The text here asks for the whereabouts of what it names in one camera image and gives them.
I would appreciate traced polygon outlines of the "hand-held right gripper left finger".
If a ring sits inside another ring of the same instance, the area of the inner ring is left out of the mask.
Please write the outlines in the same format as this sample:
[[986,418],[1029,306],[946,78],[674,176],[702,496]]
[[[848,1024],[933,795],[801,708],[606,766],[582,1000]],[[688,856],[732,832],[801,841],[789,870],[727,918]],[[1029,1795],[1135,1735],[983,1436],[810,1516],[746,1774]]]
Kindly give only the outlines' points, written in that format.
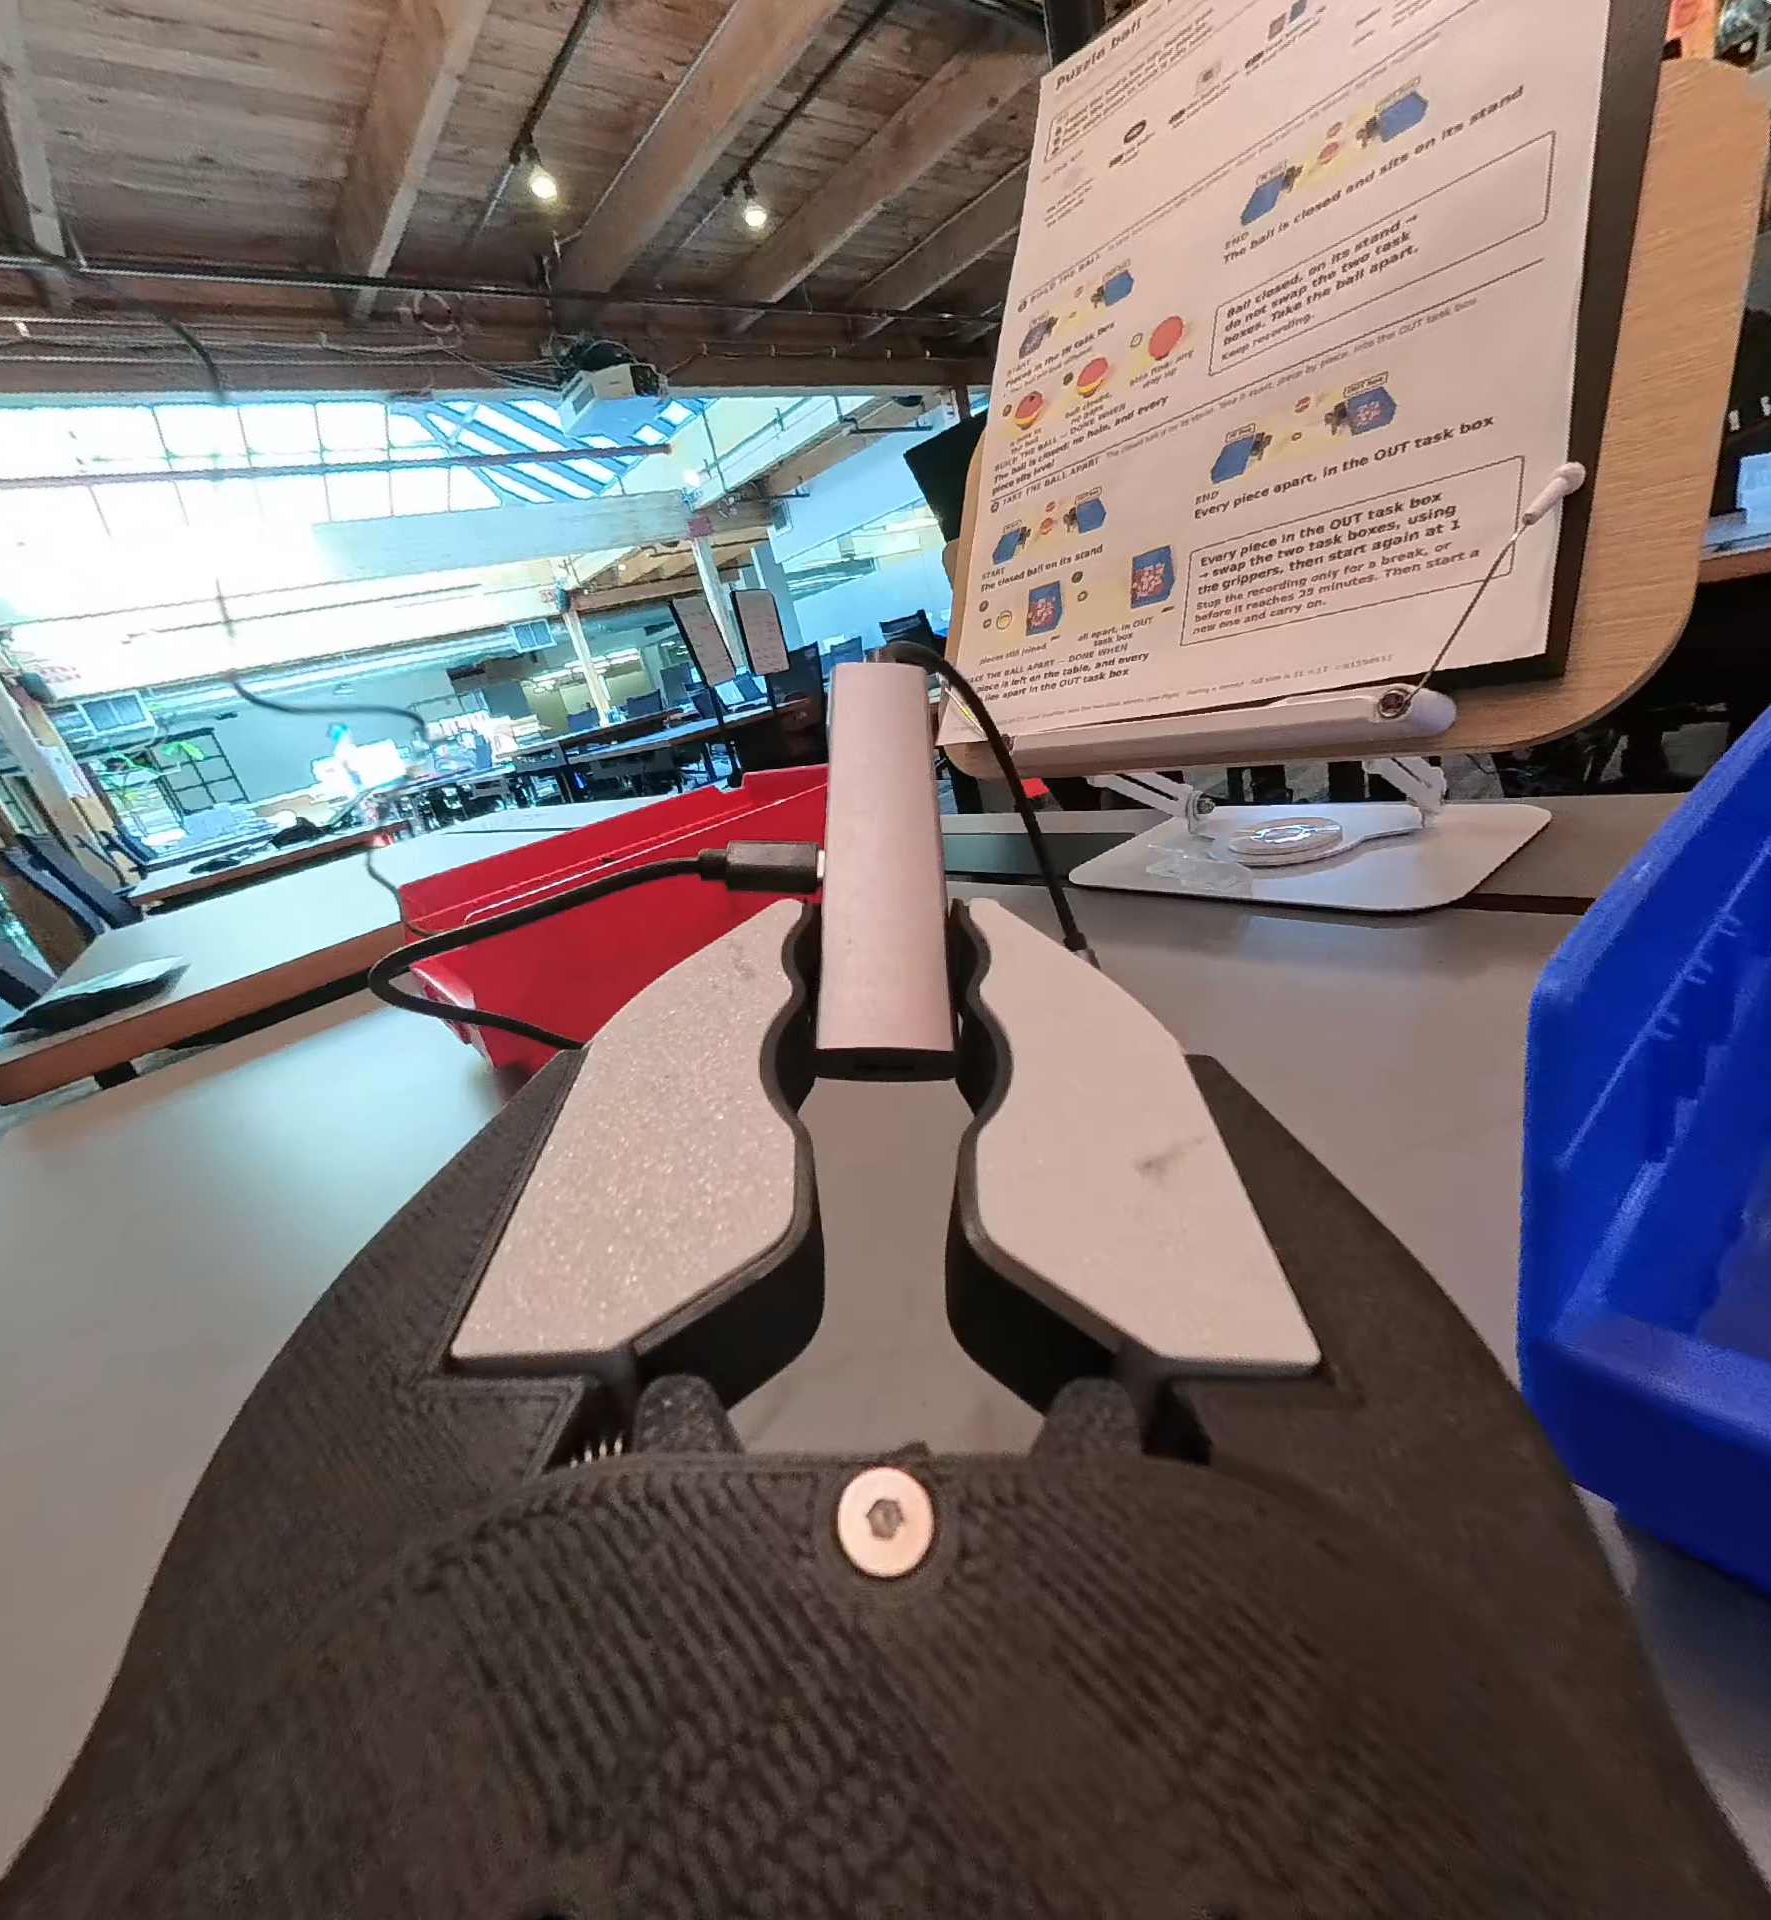
[[485,1250],[456,1375],[582,1375],[620,1404],[698,1375],[736,1404],[810,1349],[810,959],[813,908],[773,904],[606,1017]]

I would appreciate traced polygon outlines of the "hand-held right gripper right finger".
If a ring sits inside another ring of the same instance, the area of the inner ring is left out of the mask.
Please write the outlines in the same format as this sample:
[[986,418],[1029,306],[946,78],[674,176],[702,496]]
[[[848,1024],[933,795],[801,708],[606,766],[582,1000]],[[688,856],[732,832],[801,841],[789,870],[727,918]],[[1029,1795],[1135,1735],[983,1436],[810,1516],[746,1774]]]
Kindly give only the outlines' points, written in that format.
[[1022,1404],[1312,1381],[1320,1336],[1180,1037],[995,904],[950,908],[965,1131],[946,1325]]

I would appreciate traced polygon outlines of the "grey usb hub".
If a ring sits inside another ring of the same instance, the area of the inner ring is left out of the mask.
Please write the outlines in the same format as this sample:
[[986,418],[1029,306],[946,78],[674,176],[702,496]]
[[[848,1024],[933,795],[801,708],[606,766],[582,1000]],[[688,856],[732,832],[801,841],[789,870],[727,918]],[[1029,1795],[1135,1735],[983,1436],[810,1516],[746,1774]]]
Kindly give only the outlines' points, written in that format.
[[813,1061],[822,1079],[950,1079],[946,865],[924,672],[828,672]]

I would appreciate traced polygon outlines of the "red plastic bin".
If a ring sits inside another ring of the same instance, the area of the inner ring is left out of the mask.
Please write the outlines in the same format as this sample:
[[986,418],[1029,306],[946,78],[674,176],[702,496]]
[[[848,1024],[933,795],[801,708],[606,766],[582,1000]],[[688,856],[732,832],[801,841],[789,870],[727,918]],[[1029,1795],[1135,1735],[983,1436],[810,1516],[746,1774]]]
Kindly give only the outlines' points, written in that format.
[[[404,913],[421,932],[452,932],[561,897],[606,870],[720,849],[727,841],[820,841],[822,782],[828,770],[805,766],[630,810],[602,810],[602,820],[545,841],[514,833],[485,861],[407,882]],[[727,892],[710,882],[658,882],[477,949],[412,962],[412,989],[447,1010],[508,1012],[567,1037],[591,1037],[627,1000],[769,904],[773,897]]]

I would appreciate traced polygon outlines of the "blue plastic bin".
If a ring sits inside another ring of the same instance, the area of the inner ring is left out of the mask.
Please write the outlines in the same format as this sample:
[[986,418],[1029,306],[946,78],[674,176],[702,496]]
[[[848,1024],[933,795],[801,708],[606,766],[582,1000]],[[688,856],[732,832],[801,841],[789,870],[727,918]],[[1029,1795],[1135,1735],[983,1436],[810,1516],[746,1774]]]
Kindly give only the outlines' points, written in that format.
[[1578,1488],[1771,1596],[1771,708],[1536,977],[1514,1368]]

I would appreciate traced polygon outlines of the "black pouch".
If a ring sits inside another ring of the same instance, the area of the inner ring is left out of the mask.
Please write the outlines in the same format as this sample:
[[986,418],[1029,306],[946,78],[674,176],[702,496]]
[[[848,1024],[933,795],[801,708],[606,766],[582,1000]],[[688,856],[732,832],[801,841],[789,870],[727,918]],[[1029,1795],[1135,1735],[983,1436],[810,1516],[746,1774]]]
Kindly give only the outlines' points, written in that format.
[[131,962],[119,971],[93,971],[82,984],[58,984],[31,1010],[0,1024],[0,1045],[58,1037],[96,1017],[131,1012],[172,992],[184,971],[187,971],[184,959],[157,959],[157,962]]

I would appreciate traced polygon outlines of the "ceiling mounted device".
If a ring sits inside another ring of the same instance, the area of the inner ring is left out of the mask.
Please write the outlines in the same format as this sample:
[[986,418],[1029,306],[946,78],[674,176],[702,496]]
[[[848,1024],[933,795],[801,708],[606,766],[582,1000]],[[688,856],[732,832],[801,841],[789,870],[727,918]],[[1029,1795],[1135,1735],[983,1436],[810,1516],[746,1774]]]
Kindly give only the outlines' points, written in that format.
[[548,341],[561,396],[554,418],[567,439],[630,441],[668,408],[668,377],[608,334],[561,334]]

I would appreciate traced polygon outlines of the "printed instruction sheet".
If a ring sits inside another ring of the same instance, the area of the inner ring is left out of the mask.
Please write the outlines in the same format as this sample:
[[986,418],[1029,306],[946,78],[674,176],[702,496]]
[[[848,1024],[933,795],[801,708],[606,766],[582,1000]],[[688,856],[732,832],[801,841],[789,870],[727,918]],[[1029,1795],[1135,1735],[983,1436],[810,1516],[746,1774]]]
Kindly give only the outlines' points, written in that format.
[[946,628],[1006,740],[1553,656],[1606,30],[1164,0],[1042,78]]

